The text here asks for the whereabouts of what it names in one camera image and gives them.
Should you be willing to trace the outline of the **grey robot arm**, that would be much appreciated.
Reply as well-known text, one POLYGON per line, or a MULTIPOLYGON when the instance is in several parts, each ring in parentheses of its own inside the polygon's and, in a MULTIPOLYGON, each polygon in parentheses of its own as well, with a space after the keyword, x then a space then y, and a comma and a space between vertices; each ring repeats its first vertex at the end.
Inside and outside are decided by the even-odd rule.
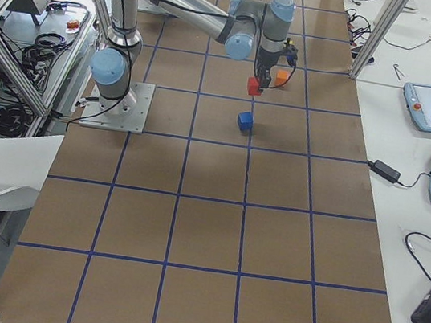
MULTIPOLYGON (((251 95, 274 88, 271 69, 281 57, 285 56, 291 67, 296 65, 298 52, 288 37, 295 15, 294 0, 230 0, 226 11, 208 0, 149 1, 224 45, 231 59, 253 56, 254 75, 248 82, 251 95)), ((93 56, 90 66, 101 112, 115 116, 131 112, 137 102, 130 79, 142 39, 136 19, 138 0, 111 3, 108 47, 93 56)))

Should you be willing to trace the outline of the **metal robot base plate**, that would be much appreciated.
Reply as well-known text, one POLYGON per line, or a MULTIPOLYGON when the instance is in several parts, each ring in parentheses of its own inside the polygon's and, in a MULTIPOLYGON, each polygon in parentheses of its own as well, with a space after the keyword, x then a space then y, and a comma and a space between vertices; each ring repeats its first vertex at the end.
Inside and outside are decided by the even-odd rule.
POLYGON ((83 109, 80 125, 96 129, 143 133, 156 89, 155 84, 132 82, 127 96, 115 107, 104 98, 89 101, 83 109))

